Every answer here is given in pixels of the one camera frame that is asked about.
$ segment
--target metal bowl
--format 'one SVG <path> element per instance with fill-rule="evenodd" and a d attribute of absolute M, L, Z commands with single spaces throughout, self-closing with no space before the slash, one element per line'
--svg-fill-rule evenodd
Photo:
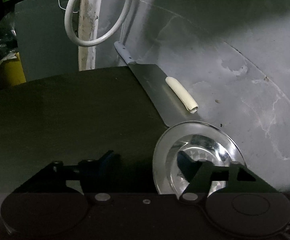
<path fill-rule="evenodd" d="M 177 165 L 179 151 L 194 161 L 204 159 L 216 166 L 229 166 L 231 161 L 245 165 L 235 142 L 218 128 L 199 121 L 177 124 L 163 133 L 155 147 L 152 170 L 159 194 L 179 197 L 189 184 Z M 213 181 L 209 194 L 225 185 L 225 181 Z"/>

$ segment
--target white pipe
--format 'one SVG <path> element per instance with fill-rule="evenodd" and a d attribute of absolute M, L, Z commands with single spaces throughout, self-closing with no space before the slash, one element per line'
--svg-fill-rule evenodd
<path fill-rule="evenodd" d="M 76 34 L 73 31 L 73 23 L 72 23 L 72 18 L 73 18 L 73 9 L 74 9 L 74 4 L 76 0 L 68 0 L 67 7 L 66 7 L 66 12 L 65 12 L 65 19 L 64 19 L 64 24 L 65 24 L 65 30 L 67 33 L 67 36 L 69 39 L 75 43 L 78 46 L 81 47 L 93 47 L 96 46 L 103 41 L 107 40 L 110 36 L 112 36 L 118 29 L 119 27 L 123 24 L 125 21 L 127 14 L 129 12 L 129 9 L 132 5 L 133 0 L 125 0 L 124 7 L 122 10 L 121 15 L 119 16 L 117 22 L 114 24 L 114 26 L 103 36 L 99 37 L 96 40 L 93 41 L 83 41 L 76 37 Z"/>

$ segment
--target screw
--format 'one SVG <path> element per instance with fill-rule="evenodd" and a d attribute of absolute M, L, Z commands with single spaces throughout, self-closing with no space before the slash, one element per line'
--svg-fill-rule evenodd
<path fill-rule="evenodd" d="M 108 201 L 110 200 L 110 195 L 107 193 L 98 193 L 95 195 L 97 201 Z"/>
<path fill-rule="evenodd" d="M 184 200 L 188 200 L 188 201 L 195 201 L 198 196 L 195 193 L 185 193 L 184 195 L 182 195 Z"/>

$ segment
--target stained surface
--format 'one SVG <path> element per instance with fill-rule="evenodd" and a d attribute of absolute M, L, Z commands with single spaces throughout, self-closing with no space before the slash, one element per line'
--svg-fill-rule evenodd
<path fill-rule="evenodd" d="M 124 1 L 102 0 L 99 29 Z M 254 173 L 290 190 L 290 0 L 134 0 L 118 33 L 138 63 L 184 85 Z M 118 64 L 112 43 L 97 67 Z"/>

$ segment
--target gray knife handle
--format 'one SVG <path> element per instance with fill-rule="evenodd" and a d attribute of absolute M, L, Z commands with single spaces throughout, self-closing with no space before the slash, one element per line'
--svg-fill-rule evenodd
<path fill-rule="evenodd" d="M 133 57 L 129 54 L 129 51 L 120 41 L 115 41 L 114 47 L 126 65 L 136 64 L 136 60 L 133 59 Z"/>

